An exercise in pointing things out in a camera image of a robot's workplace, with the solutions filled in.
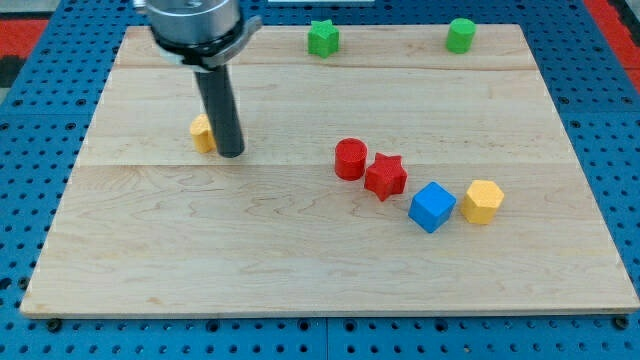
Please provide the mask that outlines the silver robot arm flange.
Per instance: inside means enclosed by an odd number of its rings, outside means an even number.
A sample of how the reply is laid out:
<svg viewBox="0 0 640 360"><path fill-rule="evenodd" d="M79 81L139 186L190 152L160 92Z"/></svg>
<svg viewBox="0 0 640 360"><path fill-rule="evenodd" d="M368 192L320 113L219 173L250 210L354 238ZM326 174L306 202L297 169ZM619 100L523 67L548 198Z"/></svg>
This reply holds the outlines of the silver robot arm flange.
<svg viewBox="0 0 640 360"><path fill-rule="evenodd" d="M196 72L210 72L237 56L263 26L243 15L238 0L139 0L161 56Z"/></svg>

